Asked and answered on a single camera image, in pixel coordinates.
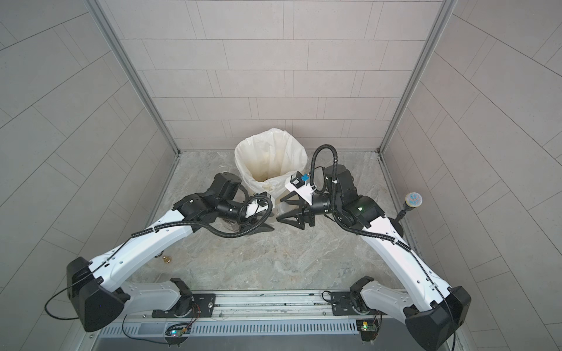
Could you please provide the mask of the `small frosted lid jar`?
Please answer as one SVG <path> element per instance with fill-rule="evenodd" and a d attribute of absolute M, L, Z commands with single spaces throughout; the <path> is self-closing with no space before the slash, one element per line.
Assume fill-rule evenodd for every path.
<path fill-rule="evenodd" d="M 276 205 L 277 216 L 284 215 L 285 213 L 290 212 L 290 211 L 294 210 L 295 208 L 296 208 L 296 206 L 294 206 L 294 205 L 290 205 L 286 202 L 279 202 Z"/>

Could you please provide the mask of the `black lid glass jar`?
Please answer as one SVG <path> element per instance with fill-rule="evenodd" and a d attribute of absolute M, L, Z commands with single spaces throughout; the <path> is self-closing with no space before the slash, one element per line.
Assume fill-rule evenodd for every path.
<path fill-rule="evenodd" d="M 224 231 L 226 231 L 226 232 L 238 232 L 239 231 L 239 224 L 235 221 L 231 221 L 229 219 L 221 219 L 220 223 L 224 227 Z"/>

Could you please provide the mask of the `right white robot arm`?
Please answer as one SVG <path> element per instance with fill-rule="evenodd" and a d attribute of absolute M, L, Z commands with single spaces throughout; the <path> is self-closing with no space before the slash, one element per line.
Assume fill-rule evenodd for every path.
<path fill-rule="evenodd" d="M 405 325 L 424 350 L 438 350 L 448 339 L 455 339 L 471 304 L 468 292 L 461 286 L 451 287 L 419 258 L 402 238 L 398 220 L 357 192 L 345 166 L 323 171 L 326 189 L 321 194 L 315 193 L 312 179 L 296 172 L 286 180 L 289 193 L 282 202 L 293 209 L 279 215 L 278 222 L 303 230 L 314 226 L 317 216 L 332 215 L 340 229 L 358 235 L 373 248 L 404 287 L 400 292 L 364 276 L 351 286 L 348 296 L 330 295 L 333 313 L 392 317 Z"/>

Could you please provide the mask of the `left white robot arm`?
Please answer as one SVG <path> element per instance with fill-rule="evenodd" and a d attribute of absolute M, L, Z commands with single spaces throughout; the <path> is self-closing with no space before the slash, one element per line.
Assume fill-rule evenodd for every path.
<path fill-rule="evenodd" d="M 263 192 L 235 201 L 245 188 L 232 173 L 218 173 L 205 192 L 183 197 L 148 228 L 123 244 L 67 265 L 67 296 L 87 332 L 98 331 L 121 315 L 159 310 L 168 317 L 193 313 L 195 299 L 181 279 L 133 284 L 128 279 L 145 263 L 201 228 L 221 238 L 273 231 L 267 224 L 274 203 Z"/>

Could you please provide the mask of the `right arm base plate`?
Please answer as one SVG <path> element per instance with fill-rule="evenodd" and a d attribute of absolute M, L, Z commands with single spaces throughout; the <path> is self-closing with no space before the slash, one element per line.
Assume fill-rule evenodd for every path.
<path fill-rule="evenodd" d="M 355 292 L 332 292 L 325 290 L 321 295 L 323 300 L 332 307 L 332 314 L 334 316 L 386 316 L 384 312 L 367 307 L 365 302 Z"/>

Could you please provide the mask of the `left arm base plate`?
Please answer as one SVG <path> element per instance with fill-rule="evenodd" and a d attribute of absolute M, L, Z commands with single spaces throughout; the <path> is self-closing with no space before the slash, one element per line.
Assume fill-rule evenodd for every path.
<path fill-rule="evenodd" d="M 152 318 L 208 318 L 212 316 L 216 297 L 213 293 L 196 293 L 190 298 L 180 298 L 170 310 L 154 310 Z"/>

